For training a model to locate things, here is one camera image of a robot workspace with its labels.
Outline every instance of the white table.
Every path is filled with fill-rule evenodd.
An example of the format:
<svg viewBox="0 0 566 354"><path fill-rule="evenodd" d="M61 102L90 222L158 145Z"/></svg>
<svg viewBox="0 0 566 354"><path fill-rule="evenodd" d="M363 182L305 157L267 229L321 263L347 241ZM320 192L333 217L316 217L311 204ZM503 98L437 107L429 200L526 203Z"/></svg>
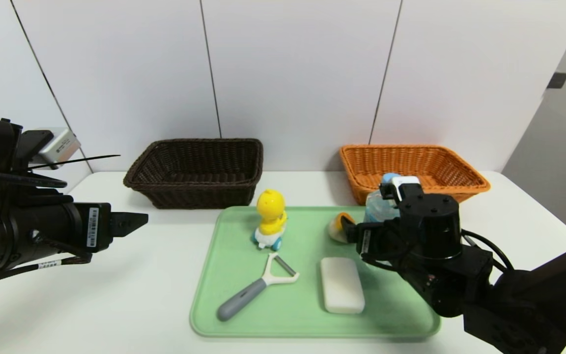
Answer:
<svg viewBox="0 0 566 354"><path fill-rule="evenodd" d="M566 226L499 173L492 189L461 204L462 226L493 240L517 268L533 269L566 251ZM82 266L43 269L0 281L0 354L497 354L443 319L428 340L210 339L195 334L189 310L219 210L157 210L122 184L124 173L87 177L78 202L150 214L150 222ZM355 204L344 173L263 173L265 188L290 206Z"/></svg>

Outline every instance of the blue bottle cap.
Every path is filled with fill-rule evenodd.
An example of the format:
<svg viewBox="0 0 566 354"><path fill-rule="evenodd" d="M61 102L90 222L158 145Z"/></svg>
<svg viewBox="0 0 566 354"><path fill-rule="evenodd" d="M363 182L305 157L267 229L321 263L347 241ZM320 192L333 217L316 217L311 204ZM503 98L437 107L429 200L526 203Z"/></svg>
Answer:
<svg viewBox="0 0 566 354"><path fill-rule="evenodd" d="M400 175L398 173L386 173L382 178L381 178L381 184L386 184L386 183L390 183L390 180L393 179L394 177L399 177Z"/></svg>

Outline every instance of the white soap bar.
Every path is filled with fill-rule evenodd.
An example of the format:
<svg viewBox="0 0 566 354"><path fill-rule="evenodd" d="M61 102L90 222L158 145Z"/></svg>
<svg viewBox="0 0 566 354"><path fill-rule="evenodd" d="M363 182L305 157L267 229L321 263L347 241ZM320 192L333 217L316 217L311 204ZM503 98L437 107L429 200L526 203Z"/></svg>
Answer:
<svg viewBox="0 0 566 354"><path fill-rule="evenodd" d="M352 259L323 258L320 273L326 311L334 314L359 314L363 311L366 302L362 282Z"/></svg>

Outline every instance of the green tray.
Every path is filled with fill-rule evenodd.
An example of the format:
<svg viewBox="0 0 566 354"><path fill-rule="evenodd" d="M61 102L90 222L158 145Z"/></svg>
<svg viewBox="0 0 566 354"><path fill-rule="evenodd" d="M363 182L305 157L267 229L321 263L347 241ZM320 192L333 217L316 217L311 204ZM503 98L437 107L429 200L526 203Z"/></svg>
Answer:
<svg viewBox="0 0 566 354"><path fill-rule="evenodd" d="M259 250L250 236L259 225L254 207L222 211L191 308L191 327L202 336L278 338L423 338L440 329L440 318L396 273L365 264L355 246L328 237L326 226L340 212L355 220L363 206L290 206L279 255L300 273L294 284L267 287L227 322L218 307L261 277L269 248ZM319 262L324 257L355 260L366 307L361 314L332 314L324 309ZM276 261L276 276L288 274Z"/></svg>

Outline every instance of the blue wheel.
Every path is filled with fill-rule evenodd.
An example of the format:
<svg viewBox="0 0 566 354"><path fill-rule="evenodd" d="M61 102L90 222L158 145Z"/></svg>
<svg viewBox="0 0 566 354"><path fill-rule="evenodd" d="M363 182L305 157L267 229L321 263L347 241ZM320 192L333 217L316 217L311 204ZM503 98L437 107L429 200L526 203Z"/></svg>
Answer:
<svg viewBox="0 0 566 354"><path fill-rule="evenodd" d="M278 251L281 248L281 238L279 237L272 245L272 251Z"/></svg>

